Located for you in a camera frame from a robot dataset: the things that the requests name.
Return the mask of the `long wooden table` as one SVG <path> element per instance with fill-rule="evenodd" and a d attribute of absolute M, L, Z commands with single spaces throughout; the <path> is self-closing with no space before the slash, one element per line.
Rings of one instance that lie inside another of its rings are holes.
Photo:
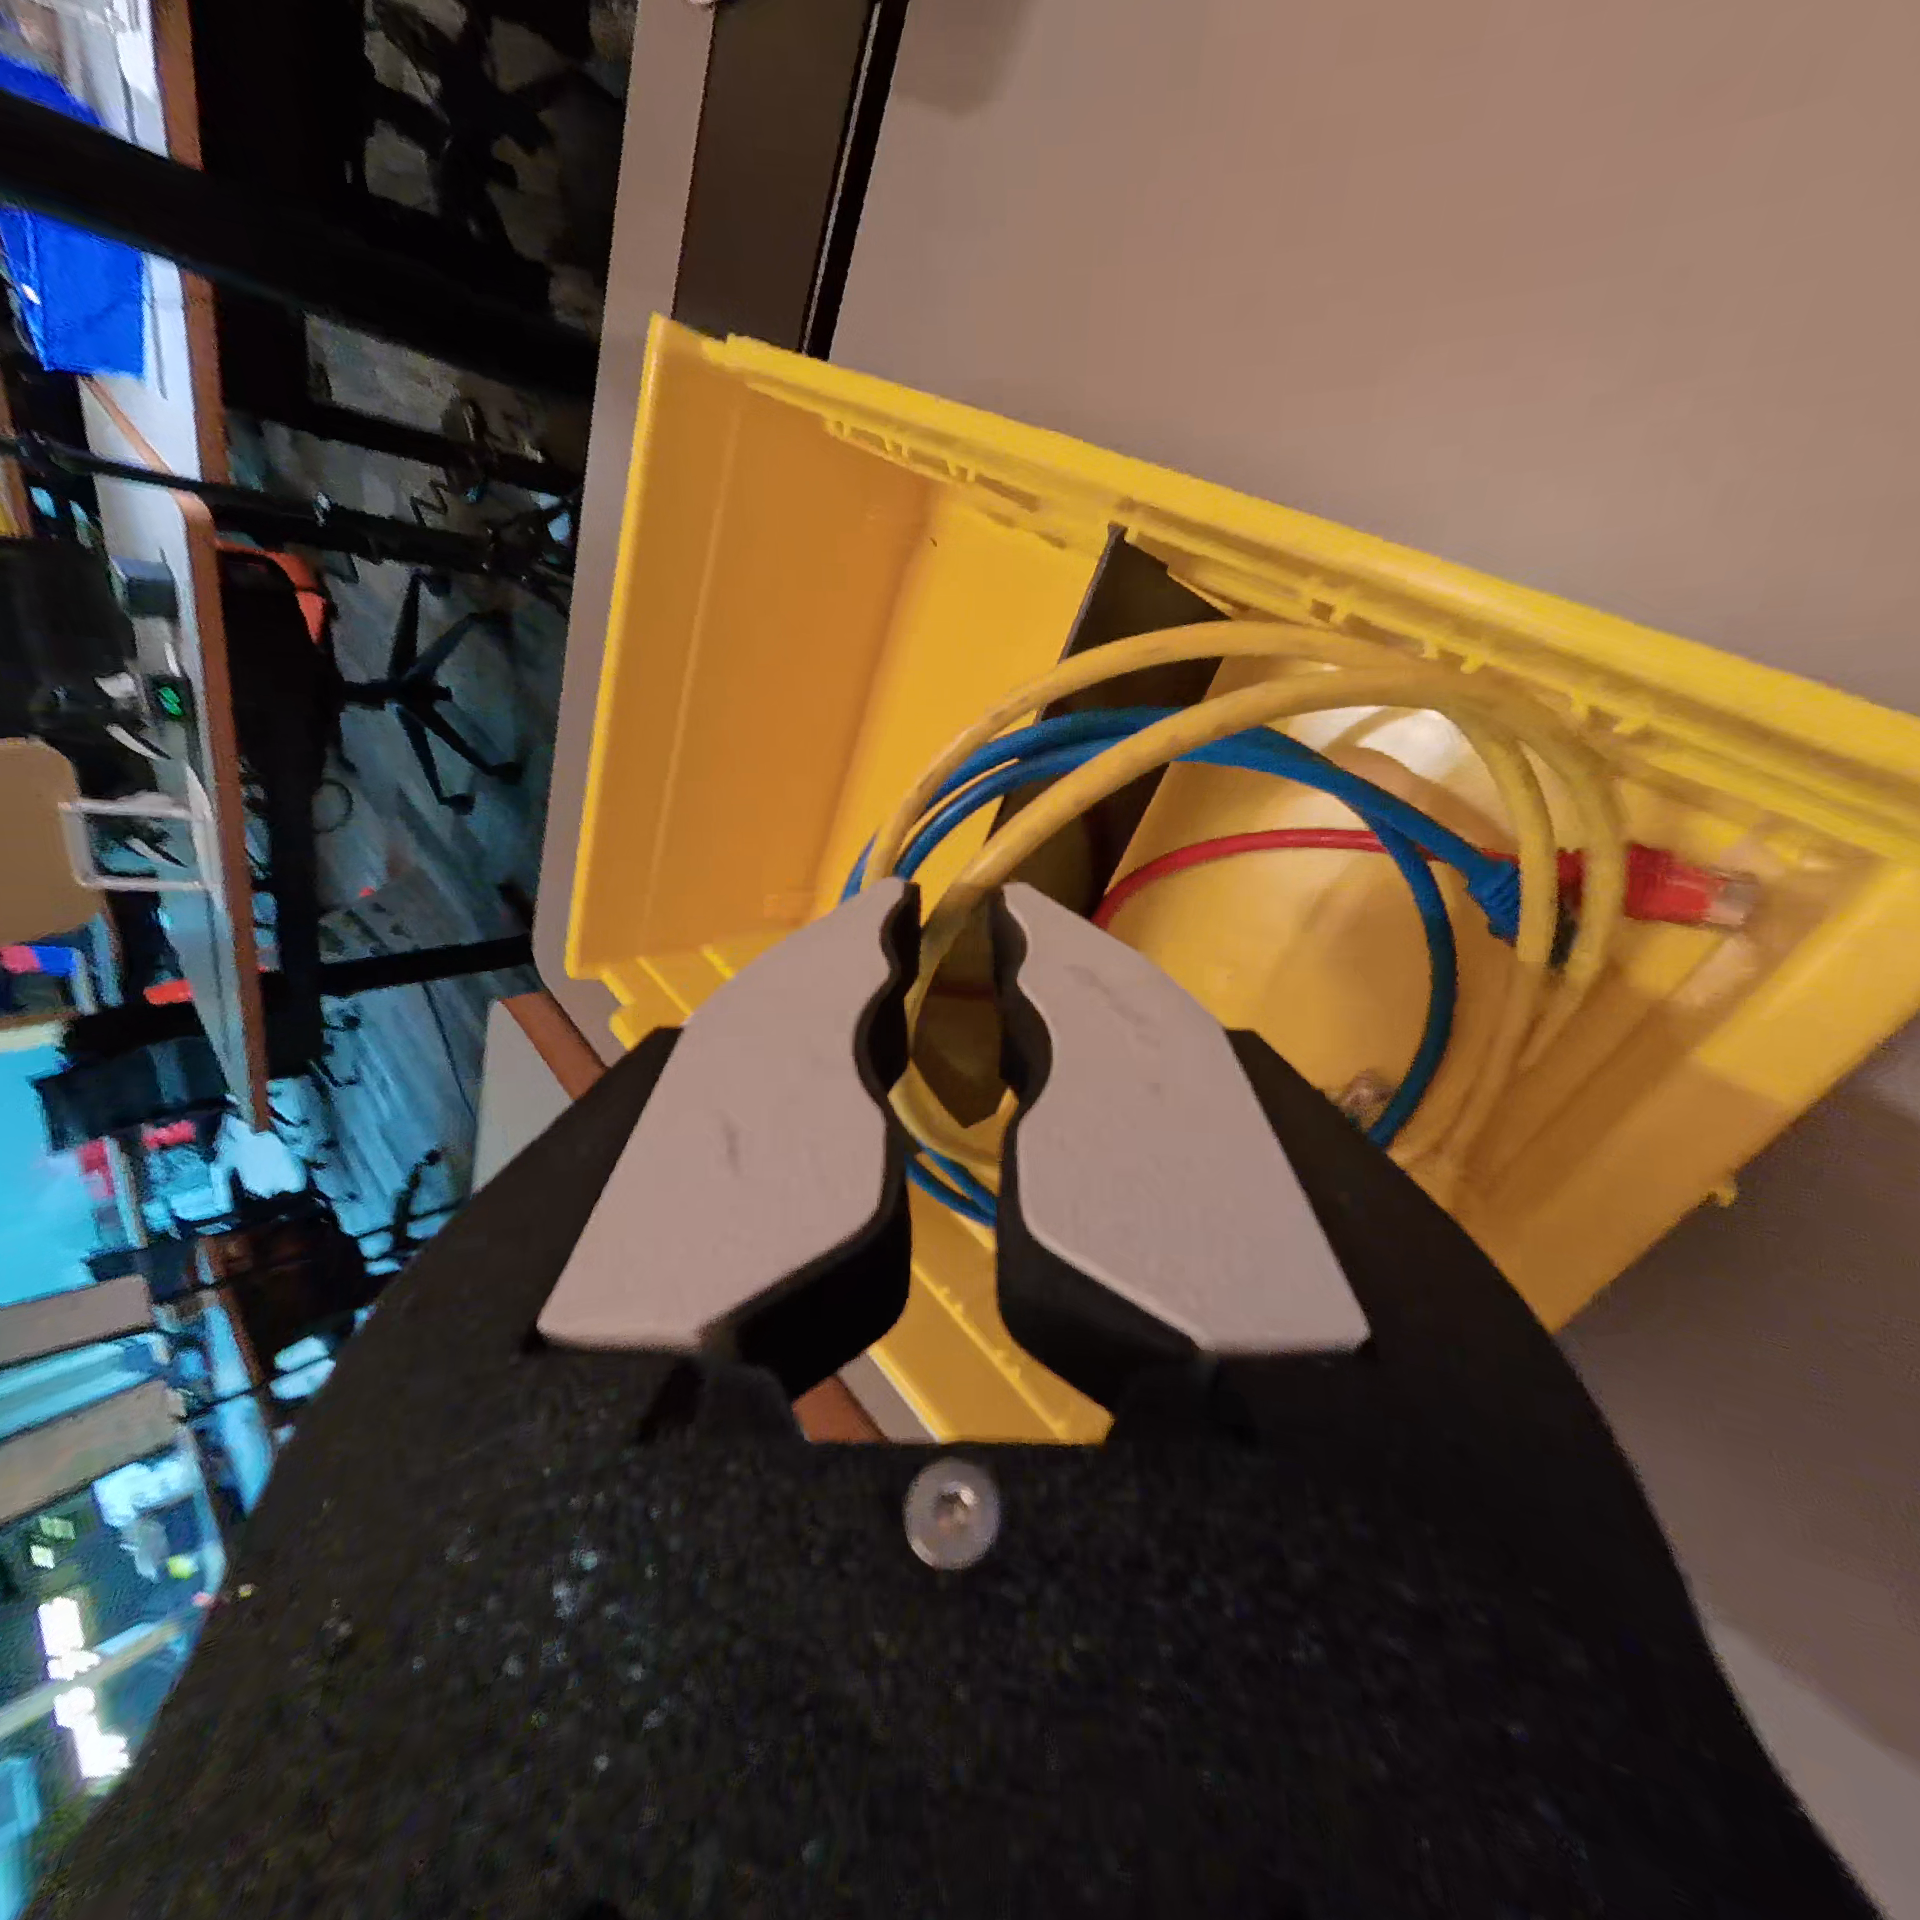
<path fill-rule="evenodd" d="M 62 62 L 120 146 L 200 162 L 185 4 L 80 4 L 62 23 Z M 211 287 L 151 242 L 143 253 L 143 373 L 80 384 L 86 445 L 151 477 L 224 482 Z M 182 878 L 159 878 L 159 911 L 231 1106 L 260 1131 L 271 1101 L 219 531 L 202 495 L 170 482 L 104 479 L 96 500 L 111 555 L 166 570 L 177 591 L 170 621 L 133 621 L 139 662 L 182 683 L 182 717 L 159 717 L 156 761 L 156 828 Z"/>

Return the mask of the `yellow plastic bin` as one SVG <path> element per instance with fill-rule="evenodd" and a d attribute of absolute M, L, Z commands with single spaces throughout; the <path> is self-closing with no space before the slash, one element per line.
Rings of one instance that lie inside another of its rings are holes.
<path fill-rule="evenodd" d="M 565 969 L 636 1046 L 827 914 L 960 728 L 1069 659 L 1096 561 L 1156 561 L 1228 662 L 1338 675 L 1298 737 L 1545 877 L 1599 828 L 1750 877 L 1736 930 L 1524 956 L 1469 883 L 1437 1090 L 1391 1154 L 1566 1328 L 1915 1017 L 1915 721 L 1060 435 L 655 322 Z"/>

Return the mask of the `black orange chair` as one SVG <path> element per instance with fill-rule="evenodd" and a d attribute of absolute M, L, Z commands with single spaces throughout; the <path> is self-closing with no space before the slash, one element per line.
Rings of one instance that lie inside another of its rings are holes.
<path fill-rule="evenodd" d="M 228 628 L 228 683 L 234 733 L 260 798 L 314 811 L 335 761 L 345 761 L 345 714 L 395 721 L 429 798 L 451 813 L 473 813 L 473 798 L 455 798 L 440 778 L 433 748 L 501 786 L 516 786 L 522 757 L 486 756 L 447 717 L 445 662 L 474 638 L 512 638 L 501 612 L 462 613 L 433 640 L 421 640 L 428 577 L 411 577 L 390 638 L 383 675 L 351 683 L 335 651 L 335 606 L 317 577 L 283 551 L 219 544 L 219 595 Z"/>

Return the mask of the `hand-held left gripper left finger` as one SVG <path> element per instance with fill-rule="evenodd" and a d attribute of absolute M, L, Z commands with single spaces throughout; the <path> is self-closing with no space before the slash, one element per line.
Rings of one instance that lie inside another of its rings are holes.
<path fill-rule="evenodd" d="M 890 1094 L 917 969 L 919 891 L 880 878 L 669 1031 L 542 1342 L 733 1361 L 792 1401 L 869 1353 L 911 1283 Z"/>

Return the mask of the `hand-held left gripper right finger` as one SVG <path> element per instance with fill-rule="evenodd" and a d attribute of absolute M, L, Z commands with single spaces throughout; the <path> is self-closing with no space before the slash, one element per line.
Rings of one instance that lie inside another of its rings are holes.
<path fill-rule="evenodd" d="M 995 1297 L 1103 1409 L 1228 1361 L 1353 1354 L 1369 1318 L 1220 1021 L 1057 900 L 995 900 Z"/>

